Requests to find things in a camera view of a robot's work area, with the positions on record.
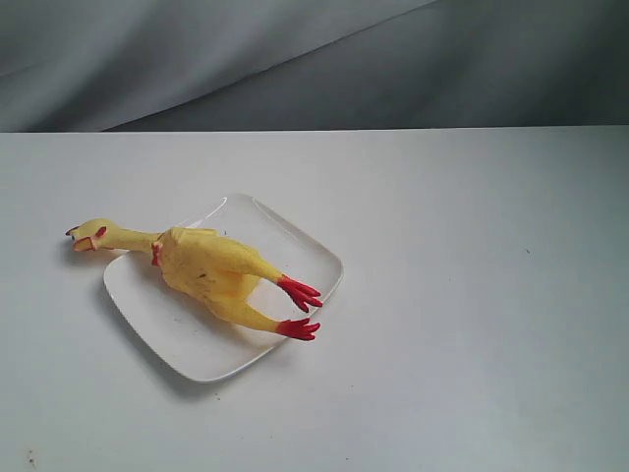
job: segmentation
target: red chicken foot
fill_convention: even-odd
[[[310,318],[304,318],[293,322],[286,320],[277,325],[275,332],[282,334],[283,336],[292,337],[294,339],[301,339],[303,341],[312,341],[315,339],[313,332],[318,330],[321,326],[319,323],[309,324]]]
[[[277,281],[277,286],[288,293],[288,296],[293,299],[295,305],[297,305],[303,312],[307,313],[309,311],[309,308],[306,305],[307,303],[313,307],[323,306],[321,301],[315,298],[321,295],[320,292],[302,282],[293,280],[287,275],[282,275],[280,277]]]

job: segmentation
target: rubber chicken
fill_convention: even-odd
[[[163,233],[124,229],[104,218],[90,220],[66,232],[75,251],[127,249],[152,255],[166,283],[203,302],[218,318],[262,331],[310,341],[319,323],[310,318],[278,322],[247,303],[261,278],[282,288],[304,312],[322,306],[320,293],[283,274],[258,251],[220,236],[213,229],[173,227]]]

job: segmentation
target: toy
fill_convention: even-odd
[[[203,302],[221,320],[302,340],[315,339],[319,323],[310,318],[278,322],[252,308],[247,297],[260,278],[282,288],[304,312],[322,306],[320,293],[283,274],[258,251],[213,229],[173,227],[163,233],[124,229],[98,218],[66,232],[75,251],[126,249],[152,255],[152,264],[172,288]]]

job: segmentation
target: white surface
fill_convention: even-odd
[[[628,155],[627,127],[0,136],[0,469],[625,471]],[[197,385],[63,232],[236,191],[345,278],[316,341]]]
[[[175,224],[214,229],[258,249],[274,266],[319,290],[322,302],[343,275],[338,258],[250,196],[231,194],[168,227]],[[136,333],[182,376],[201,383],[224,381],[287,339],[220,321],[203,304],[168,287],[161,271],[149,261],[147,255],[136,253],[112,261],[105,269],[105,287]],[[286,293],[265,280],[248,301],[279,321],[314,319],[318,311],[311,307],[306,315]]]

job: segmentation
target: rubber chicken neck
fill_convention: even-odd
[[[310,318],[278,322],[252,308],[247,297],[265,278],[283,289],[304,312],[320,307],[320,293],[293,280],[265,261],[259,252],[213,229],[172,227],[163,233],[121,228],[104,218],[90,220],[66,232],[75,251],[126,249],[152,255],[166,283],[201,301],[218,318],[287,337],[310,341],[319,323]]]

